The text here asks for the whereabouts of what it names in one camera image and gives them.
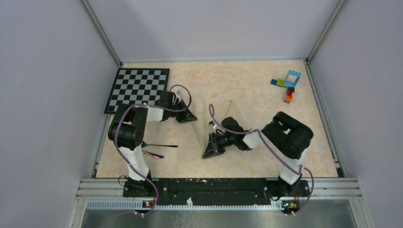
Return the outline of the beige cloth napkin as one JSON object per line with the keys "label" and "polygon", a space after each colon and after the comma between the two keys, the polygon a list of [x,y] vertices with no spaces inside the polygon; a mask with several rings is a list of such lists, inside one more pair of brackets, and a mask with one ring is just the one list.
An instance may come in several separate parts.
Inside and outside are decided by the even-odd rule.
{"label": "beige cloth napkin", "polygon": [[[243,134],[236,134],[235,132],[247,132],[248,129],[244,123],[238,108],[232,100],[226,101],[222,104],[214,106],[213,117],[210,115],[210,110],[207,109],[201,113],[196,114],[198,120],[192,122],[202,155],[206,149],[209,141],[210,133],[217,134],[233,134],[237,137],[238,143],[226,147],[226,151],[231,148],[237,148],[240,151],[249,151],[250,148],[243,142]],[[220,128],[215,131],[208,126],[209,121],[214,121]]]}

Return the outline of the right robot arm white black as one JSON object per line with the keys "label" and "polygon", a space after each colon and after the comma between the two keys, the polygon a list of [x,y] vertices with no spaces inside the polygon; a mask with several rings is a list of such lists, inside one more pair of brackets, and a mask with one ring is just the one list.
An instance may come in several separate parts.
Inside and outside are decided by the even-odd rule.
{"label": "right robot arm white black", "polygon": [[233,117],[227,117],[221,123],[212,119],[210,124],[215,128],[209,133],[203,159],[224,154],[230,146],[250,151],[265,145],[282,164],[279,191],[285,196],[297,191],[305,154],[314,137],[308,126],[284,112],[276,113],[262,129],[245,130]]}

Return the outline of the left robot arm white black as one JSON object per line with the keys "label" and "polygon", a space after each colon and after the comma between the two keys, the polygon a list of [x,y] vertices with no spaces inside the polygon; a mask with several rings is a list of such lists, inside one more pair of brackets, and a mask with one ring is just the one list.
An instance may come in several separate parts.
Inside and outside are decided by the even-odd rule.
{"label": "left robot arm white black", "polygon": [[150,169],[143,156],[146,124],[175,118],[179,123],[198,120],[178,93],[162,91],[154,105],[120,104],[108,129],[108,138],[113,141],[118,153],[127,164],[129,173],[126,187],[140,196],[152,192]]}

